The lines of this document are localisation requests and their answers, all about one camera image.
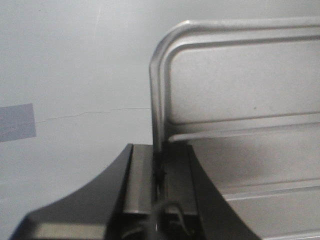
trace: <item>dark plastic part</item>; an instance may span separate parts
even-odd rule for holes
[[[113,222],[123,207],[132,150],[133,145],[128,144],[116,160],[87,185],[29,213],[10,240],[114,239],[112,232],[117,227]]]
[[[233,211],[188,146],[193,186],[202,230],[207,240],[260,240]]]

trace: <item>gray rectangle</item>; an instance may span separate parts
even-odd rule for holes
[[[36,125],[32,103],[0,107],[0,142],[35,136]]]

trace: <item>gray metal surface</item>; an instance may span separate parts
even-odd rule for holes
[[[154,150],[188,141],[263,239],[320,239],[320,18],[187,21],[150,64]]]
[[[320,122],[320,18],[186,21],[150,63],[155,151],[166,140]]]
[[[133,145],[123,212],[149,214],[152,200],[152,145]]]
[[[198,214],[194,185],[191,177],[189,156],[185,144],[168,145],[164,156],[164,199],[178,202],[184,214]],[[176,207],[169,207],[169,213],[178,213]]]

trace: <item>black wire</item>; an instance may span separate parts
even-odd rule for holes
[[[175,201],[161,201],[156,203],[150,213],[149,218],[146,221],[139,221],[124,234],[121,239],[125,239],[132,234],[144,232],[147,240],[168,240],[163,230],[161,229],[161,216],[165,213],[166,209],[174,207],[177,209],[177,216],[183,231],[191,237],[190,231],[187,229],[184,220],[184,211],[180,204]]]

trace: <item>white wall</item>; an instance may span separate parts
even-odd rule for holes
[[[37,136],[0,142],[0,239],[127,143],[152,143],[148,65],[171,27],[300,16],[320,1],[2,0],[0,107],[32,103]]]

